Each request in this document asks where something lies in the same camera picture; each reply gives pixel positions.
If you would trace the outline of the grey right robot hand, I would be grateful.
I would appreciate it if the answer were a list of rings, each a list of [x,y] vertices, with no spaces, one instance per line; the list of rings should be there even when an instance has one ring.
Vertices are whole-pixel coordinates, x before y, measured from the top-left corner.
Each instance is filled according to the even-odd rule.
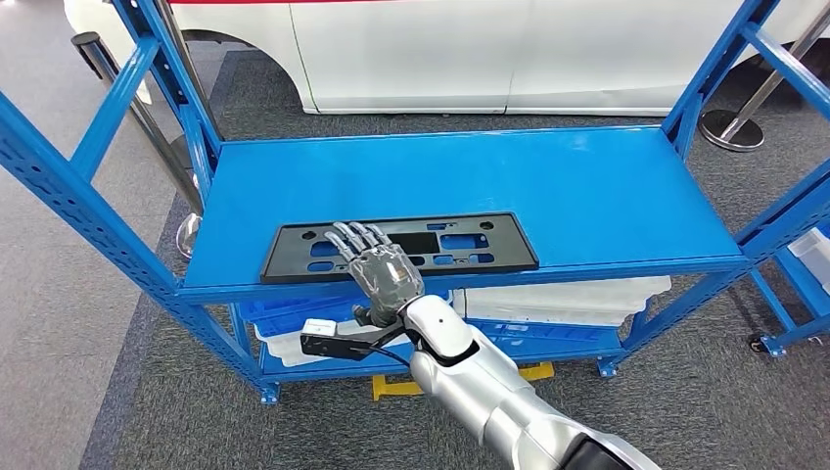
[[[397,322],[411,301],[425,293],[423,278],[406,252],[375,224],[335,222],[324,233],[346,262],[351,275],[369,300],[355,305],[358,324],[385,328]]]

